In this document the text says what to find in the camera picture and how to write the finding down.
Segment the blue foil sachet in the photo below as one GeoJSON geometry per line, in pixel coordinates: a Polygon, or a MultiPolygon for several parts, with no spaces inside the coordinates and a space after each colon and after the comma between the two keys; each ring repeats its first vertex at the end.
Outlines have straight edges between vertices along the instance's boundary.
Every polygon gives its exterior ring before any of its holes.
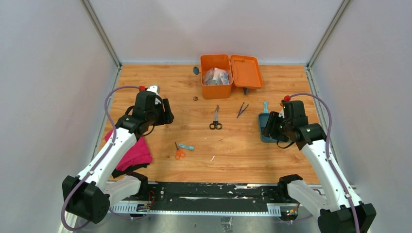
{"type": "Polygon", "coordinates": [[[178,146],[180,148],[183,148],[183,149],[186,149],[186,150],[190,150],[190,151],[194,150],[194,146],[188,146],[188,145],[184,145],[184,144],[179,144],[178,146]]]}

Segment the small clear bag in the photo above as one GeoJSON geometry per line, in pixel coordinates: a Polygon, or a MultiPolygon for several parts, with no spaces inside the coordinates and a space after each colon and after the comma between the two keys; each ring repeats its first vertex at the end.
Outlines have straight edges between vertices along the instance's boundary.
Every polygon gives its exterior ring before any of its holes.
{"type": "Polygon", "coordinates": [[[214,79],[215,68],[209,69],[206,74],[202,77],[203,85],[215,85],[216,81],[214,79]]]}

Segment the orange medicine box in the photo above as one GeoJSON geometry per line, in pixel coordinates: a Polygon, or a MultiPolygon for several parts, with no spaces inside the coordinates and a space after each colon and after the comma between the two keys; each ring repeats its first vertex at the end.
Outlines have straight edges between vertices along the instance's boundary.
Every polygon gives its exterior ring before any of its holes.
{"type": "Polygon", "coordinates": [[[200,57],[200,67],[194,67],[193,73],[201,74],[202,96],[204,99],[226,99],[230,97],[232,86],[244,89],[247,94],[249,89],[263,87],[263,79],[258,60],[252,56],[213,54],[200,57]],[[203,85],[202,77],[211,68],[227,71],[228,85],[203,85]]]}

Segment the clear bag blue items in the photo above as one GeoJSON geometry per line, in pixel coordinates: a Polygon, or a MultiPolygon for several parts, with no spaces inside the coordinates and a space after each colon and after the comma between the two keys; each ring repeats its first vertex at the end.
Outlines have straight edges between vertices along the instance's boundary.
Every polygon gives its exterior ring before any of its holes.
{"type": "Polygon", "coordinates": [[[228,85],[229,76],[227,71],[219,68],[214,68],[212,73],[212,84],[213,85],[228,85]]]}

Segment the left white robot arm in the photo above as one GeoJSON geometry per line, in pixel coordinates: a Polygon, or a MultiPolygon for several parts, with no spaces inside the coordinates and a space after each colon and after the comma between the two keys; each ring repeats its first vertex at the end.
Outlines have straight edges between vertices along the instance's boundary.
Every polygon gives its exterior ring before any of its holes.
{"type": "Polygon", "coordinates": [[[100,152],[78,175],[63,180],[61,220],[71,231],[75,228],[66,223],[66,212],[85,219],[87,223],[97,224],[124,198],[133,196],[136,200],[144,200],[148,197],[144,175],[131,172],[117,182],[107,183],[126,152],[149,134],[149,128],[173,122],[169,101],[160,97],[158,85],[139,87],[138,90],[135,104],[117,122],[108,118],[113,131],[100,152]]]}

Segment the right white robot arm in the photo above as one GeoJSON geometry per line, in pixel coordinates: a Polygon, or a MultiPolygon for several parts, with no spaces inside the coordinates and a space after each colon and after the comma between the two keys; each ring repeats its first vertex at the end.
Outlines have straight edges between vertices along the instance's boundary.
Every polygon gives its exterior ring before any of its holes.
{"type": "Polygon", "coordinates": [[[264,137],[289,142],[309,160],[321,183],[324,195],[313,190],[297,174],[279,178],[278,198],[296,200],[317,219],[322,233],[366,233],[377,213],[365,204],[351,187],[331,151],[327,133],[318,123],[310,124],[300,100],[283,101],[281,112],[270,112],[264,137]]]}

